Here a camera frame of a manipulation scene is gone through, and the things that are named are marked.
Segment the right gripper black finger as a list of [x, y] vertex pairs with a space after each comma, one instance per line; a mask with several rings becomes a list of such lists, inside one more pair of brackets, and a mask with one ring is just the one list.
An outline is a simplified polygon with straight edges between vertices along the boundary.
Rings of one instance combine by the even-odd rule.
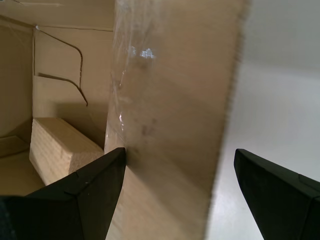
[[126, 150], [118, 147], [26, 196], [0, 197], [2, 240], [104, 240], [122, 190]]
[[245, 149], [234, 170], [240, 190], [265, 240], [320, 238], [320, 183]]

